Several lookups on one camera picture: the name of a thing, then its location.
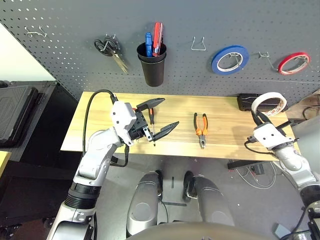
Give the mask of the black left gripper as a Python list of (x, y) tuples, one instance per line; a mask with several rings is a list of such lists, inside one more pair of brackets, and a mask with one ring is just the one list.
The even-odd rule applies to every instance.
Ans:
[(161, 97), (153, 98), (153, 99), (149, 99), (143, 103), (140, 103), (136, 106), (136, 112), (135, 112), (136, 121), (134, 122), (131, 129), (128, 131), (131, 140), (138, 140), (140, 138), (146, 137), (146, 139), (149, 142), (152, 142), (152, 141), (155, 142), (155, 141), (158, 141), (159, 139), (167, 136), (171, 131), (173, 131), (178, 126), (178, 124), (180, 122), (176, 121), (176, 122), (173, 122), (173, 123), (161, 128), (160, 132), (158, 132), (154, 135), (152, 135), (152, 133), (150, 132), (147, 120), (145, 119), (142, 111), (144, 111), (146, 109), (154, 108), (157, 105), (159, 105), (160, 103), (162, 103), (164, 100), (165, 100), (165, 98), (161, 98)]

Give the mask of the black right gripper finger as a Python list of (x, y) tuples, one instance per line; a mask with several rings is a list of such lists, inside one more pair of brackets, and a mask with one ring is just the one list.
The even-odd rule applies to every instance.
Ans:
[(287, 127), (287, 126), (290, 126), (292, 123), (293, 123), (293, 122), (292, 122), (291, 120), (288, 120), (288, 121), (286, 121), (286, 122), (278, 125), (278, 126), (276, 127), (276, 129), (277, 129), (278, 131), (280, 131), (280, 130), (282, 130), (283, 128), (285, 128), (285, 127)]
[(252, 118), (257, 126), (263, 125), (265, 123), (271, 123), (271, 120), (264, 113), (258, 110), (256, 112), (252, 111)]

